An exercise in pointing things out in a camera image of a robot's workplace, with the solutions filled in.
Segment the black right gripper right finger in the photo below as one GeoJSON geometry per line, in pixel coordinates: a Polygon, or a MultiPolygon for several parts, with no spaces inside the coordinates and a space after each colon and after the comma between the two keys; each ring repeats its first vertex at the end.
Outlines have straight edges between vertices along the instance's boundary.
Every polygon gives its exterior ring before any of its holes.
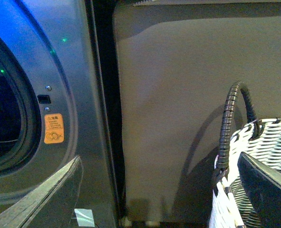
{"type": "Polygon", "coordinates": [[[242,186],[264,228],[281,228],[281,173],[242,152],[238,159],[242,186]]]}

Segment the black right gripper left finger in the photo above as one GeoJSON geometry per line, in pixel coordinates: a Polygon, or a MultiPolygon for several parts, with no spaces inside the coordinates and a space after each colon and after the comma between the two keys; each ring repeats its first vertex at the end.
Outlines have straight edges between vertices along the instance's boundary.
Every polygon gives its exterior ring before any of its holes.
{"type": "Polygon", "coordinates": [[[82,179],[82,160],[76,156],[2,212],[0,228],[68,228],[82,179]]]}

